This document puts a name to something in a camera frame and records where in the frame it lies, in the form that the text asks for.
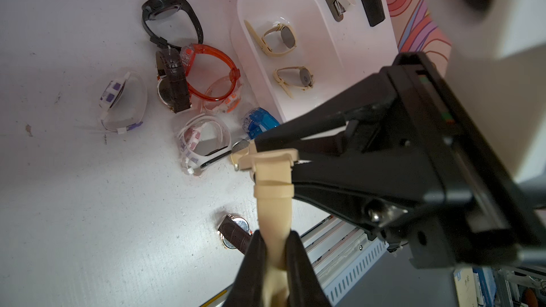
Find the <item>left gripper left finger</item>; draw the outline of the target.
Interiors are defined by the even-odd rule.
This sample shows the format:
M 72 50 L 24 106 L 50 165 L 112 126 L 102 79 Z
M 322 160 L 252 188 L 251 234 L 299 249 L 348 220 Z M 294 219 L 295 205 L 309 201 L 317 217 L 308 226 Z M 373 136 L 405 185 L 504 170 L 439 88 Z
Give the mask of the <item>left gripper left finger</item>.
M 267 268 L 267 246 L 257 230 L 223 306 L 264 306 L 263 288 Z

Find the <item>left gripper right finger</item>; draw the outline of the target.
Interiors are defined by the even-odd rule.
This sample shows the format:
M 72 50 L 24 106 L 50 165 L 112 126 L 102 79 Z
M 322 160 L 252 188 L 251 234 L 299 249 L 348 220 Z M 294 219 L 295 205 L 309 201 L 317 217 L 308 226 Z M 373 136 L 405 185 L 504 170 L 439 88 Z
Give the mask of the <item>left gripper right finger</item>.
M 299 234 L 292 230 L 286 241 L 288 306 L 331 306 L 313 270 Z

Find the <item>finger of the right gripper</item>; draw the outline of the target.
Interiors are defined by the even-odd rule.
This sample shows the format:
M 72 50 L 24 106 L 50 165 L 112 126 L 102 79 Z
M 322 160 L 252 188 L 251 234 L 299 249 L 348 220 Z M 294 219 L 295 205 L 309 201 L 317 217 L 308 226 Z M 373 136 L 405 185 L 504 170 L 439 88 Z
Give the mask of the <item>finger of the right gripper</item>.
M 401 185 L 382 169 L 315 161 L 294 166 L 291 180 L 296 199 L 355 226 L 387 226 L 410 212 Z
M 255 139 L 258 152 L 296 149 L 301 154 L 399 153 L 392 117 L 401 67 L 382 68 L 312 111 Z

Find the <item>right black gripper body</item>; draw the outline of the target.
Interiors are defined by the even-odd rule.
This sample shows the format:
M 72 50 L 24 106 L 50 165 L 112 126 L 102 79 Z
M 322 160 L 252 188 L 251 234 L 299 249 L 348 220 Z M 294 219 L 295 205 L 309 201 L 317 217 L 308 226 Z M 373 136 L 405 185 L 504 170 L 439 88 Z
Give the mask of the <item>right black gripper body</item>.
M 401 67 L 392 122 L 403 150 L 300 153 L 299 164 L 345 161 L 387 172 L 409 213 L 357 227 L 394 248 L 408 243 L 415 267 L 543 265 L 544 225 L 429 58 L 402 53 L 392 65 Z

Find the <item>beige strap watch long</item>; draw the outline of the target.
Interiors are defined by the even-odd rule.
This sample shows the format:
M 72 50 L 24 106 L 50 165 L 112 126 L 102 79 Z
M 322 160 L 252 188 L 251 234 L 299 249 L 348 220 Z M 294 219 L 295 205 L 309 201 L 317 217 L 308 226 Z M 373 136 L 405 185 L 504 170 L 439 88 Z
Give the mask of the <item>beige strap watch long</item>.
M 298 161 L 296 149 L 259 152 L 251 143 L 236 163 L 236 169 L 254 175 L 259 230 L 266 245 L 262 291 L 265 306 L 288 305 L 286 241 L 291 232 L 294 197 L 291 168 Z

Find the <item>brown strap watch front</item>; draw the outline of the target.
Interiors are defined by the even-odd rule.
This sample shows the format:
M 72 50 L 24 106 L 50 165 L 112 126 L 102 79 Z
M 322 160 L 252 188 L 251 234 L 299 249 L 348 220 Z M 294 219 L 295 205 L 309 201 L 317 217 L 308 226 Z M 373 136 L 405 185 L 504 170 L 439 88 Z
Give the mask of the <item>brown strap watch front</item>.
M 226 215 L 220 222 L 217 232 L 224 246 L 229 250 L 238 250 L 246 254 L 253 236 L 250 224 L 238 215 Z

